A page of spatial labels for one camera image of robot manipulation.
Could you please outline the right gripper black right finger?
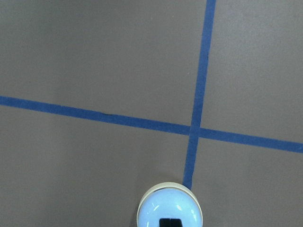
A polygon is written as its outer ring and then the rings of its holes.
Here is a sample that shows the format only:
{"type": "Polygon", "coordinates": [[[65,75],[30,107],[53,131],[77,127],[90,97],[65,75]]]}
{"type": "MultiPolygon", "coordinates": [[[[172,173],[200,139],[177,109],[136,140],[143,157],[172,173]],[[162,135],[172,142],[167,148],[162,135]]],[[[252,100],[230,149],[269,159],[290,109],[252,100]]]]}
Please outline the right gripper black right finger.
{"type": "Polygon", "coordinates": [[[182,221],[178,218],[171,218],[170,219],[170,226],[171,227],[183,227],[182,221]]]}

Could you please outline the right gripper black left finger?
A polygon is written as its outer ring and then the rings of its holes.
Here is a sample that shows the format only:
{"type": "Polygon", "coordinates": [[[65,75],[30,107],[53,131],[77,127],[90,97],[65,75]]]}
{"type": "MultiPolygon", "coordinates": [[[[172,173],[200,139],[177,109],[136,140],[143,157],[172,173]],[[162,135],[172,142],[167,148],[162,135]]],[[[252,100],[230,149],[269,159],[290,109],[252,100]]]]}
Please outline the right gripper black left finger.
{"type": "Polygon", "coordinates": [[[170,227],[170,219],[169,218],[161,218],[159,220],[159,227],[170,227]]]}

